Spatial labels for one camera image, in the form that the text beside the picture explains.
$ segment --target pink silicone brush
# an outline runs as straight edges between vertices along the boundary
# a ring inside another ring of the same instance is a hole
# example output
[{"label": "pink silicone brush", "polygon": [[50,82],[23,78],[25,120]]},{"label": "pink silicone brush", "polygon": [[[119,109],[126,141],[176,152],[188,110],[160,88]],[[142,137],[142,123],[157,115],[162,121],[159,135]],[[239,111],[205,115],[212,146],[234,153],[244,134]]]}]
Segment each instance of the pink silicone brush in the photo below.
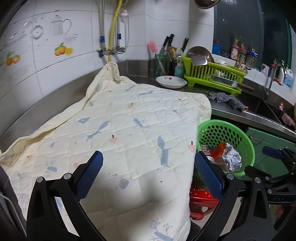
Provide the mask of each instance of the pink silicone brush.
[{"label": "pink silicone brush", "polygon": [[[156,44],[155,44],[154,41],[149,41],[147,43],[147,46],[151,49],[151,52],[152,53],[156,54],[158,52],[157,47],[156,47]],[[164,69],[164,67],[163,67],[163,65],[162,65],[162,63],[161,63],[158,55],[156,54],[155,56],[156,56],[156,58],[158,60],[158,65],[159,65],[159,67],[161,69],[161,75],[165,75],[166,74],[165,69]]]}]

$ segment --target quilted blanket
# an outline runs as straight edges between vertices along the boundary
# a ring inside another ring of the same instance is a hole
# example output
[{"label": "quilted blanket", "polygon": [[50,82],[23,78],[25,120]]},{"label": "quilted blanket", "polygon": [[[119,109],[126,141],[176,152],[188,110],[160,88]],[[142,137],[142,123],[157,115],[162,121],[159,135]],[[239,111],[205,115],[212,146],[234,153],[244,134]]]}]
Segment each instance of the quilted blanket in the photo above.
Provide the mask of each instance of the quilted blanket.
[{"label": "quilted blanket", "polygon": [[99,150],[104,165],[80,204],[102,235],[185,241],[197,127],[210,116],[206,96],[135,84],[110,62],[81,101],[16,140],[0,164],[26,217],[37,177],[59,179]]}]

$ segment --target black knife handle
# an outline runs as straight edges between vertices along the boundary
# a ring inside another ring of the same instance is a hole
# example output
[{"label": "black knife handle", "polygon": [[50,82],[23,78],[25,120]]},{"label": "black knife handle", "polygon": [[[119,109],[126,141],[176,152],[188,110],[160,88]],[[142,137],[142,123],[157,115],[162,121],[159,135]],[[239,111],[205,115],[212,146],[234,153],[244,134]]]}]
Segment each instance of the black knife handle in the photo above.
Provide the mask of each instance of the black knife handle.
[{"label": "black knife handle", "polygon": [[186,48],[186,46],[187,46],[187,44],[188,44],[188,41],[189,41],[189,38],[185,38],[185,40],[184,40],[184,44],[183,44],[183,47],[181,48],[181,51],[184,53],[184,50],[185,50],[185,48]]},{"label": "black knife handle", "polygon": [[165,38],[165,41],[164,41],[164,43],[163,43],[163,47],[165,47],[165,46],[166,46],[166,44],[168,43],[169,39],[170,39],[170,37],[169,37],[169,36],[167,36],[167,37]]},{"label": "black knife handle", "polygon": [[170,35],[170,39],[168,40],[168,46],[172,46],[172,41],[173,41],[174,36],[175,36],[174,34]]}]

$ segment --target green plastic basket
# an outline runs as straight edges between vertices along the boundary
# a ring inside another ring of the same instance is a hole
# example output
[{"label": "green plastic basket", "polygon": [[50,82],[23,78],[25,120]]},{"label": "green plastic basket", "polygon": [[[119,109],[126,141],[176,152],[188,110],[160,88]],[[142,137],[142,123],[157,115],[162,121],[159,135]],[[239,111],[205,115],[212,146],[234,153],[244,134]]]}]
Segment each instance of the green plastic basket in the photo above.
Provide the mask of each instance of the green plastic basket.
[{"label": "green plastic basket", "polygon": [[223,90],[226,92],[230,92],[231,95],[237,96],[242,92],[240,88],[234,88],[230,86],[226,86],[217,82],[210,81],[210,78],[212,75],[218,75],[218,76],[224,76],[225,78],[229,80],[236,81],[238,83],[242,83],[244,76],[246,74],[239,70],[238,68],[235,68],[233,66],[228,65],[222,66],[219,64],[214,64],[211,62],[208,62],[207,65],[204,66],[193,66],[191,64],[191,58],[186,58],[185,56],[181,57],[186,74],[184,75],[184,78],[188,81],[188,86],[194,86],[195,83],[209,86],[218,90]]},{"label": "green plastic basket", "polygon": [[197,151],[201,151],[201,144],[216,147],[223,141],[231,144],[242,157],[242,168],[233,174],[243,176],[244,168],[253,166],[255,161],[254,147],[248,136],[238,127],[222,120],[207,120],[198,126]]}]

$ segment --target white bowl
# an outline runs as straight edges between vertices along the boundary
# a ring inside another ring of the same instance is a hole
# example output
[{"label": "white bowl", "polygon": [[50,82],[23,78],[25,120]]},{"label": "white bowl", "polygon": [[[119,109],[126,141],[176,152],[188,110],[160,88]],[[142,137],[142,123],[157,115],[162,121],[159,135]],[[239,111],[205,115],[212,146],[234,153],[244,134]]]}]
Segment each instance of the white bowl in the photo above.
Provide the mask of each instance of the white bowl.
[{"label": "white bowl", "polygon": [[160,76],[156,78],[156,81],[160,85],[170,89],[179,89],[187,85],[186,80],[174,76]]}]

